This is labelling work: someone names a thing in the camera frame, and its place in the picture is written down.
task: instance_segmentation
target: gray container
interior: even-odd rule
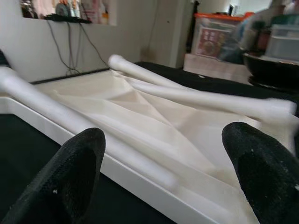
[[[273,25],[266,56],[299,62],[299,26]]]

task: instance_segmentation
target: white foam tube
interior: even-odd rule
[[[144,80],[149,83],[156,85],[163,85],[168,87],[178,87],[182,88],[183,86],[177,84],[167,78],[157,75],[154,72],[151,72],[147,69],[144,69],[134,63],[128,62],[120,55],[112,55],[109,58],[109,66],[117,71],[122,71],[127,74],[130,74],[138,79]]]
[[[296,110],[296,104],[287,100],[274,98],[254,99],[204,91],[192,91],[187,88],[171,88],[146,84],[145,82],[132,79],[128,79],[128,82],[137,90],[174,101],[225,110],[269,124],[298,124],[298,119],[292,115]]]
[[[96,127],[94,123],[80,114],[51,99],[38,91],[33,85],[19,78],[17,73],[10,68],[0,67],[0,91],[10,94],[74,134],[78,134],[87,128]],[[178,181],[173,173],[109,133],[105,132],[105,137],[107,143],[106,153],[108,155],[165,189],[174,189]]]

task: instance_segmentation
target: plastic storage box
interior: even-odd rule
[[[266,56],[299,62],[299,26],[274,25]]]
[[[192,54],[216,58],[229,33],[244,17],[196,14]]]

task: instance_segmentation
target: storage container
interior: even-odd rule
[[[244,17],[196,14],[192,54],[216,58],[229,33]]]
[[[299,62],[299,26],[273,25],[266,56]]]

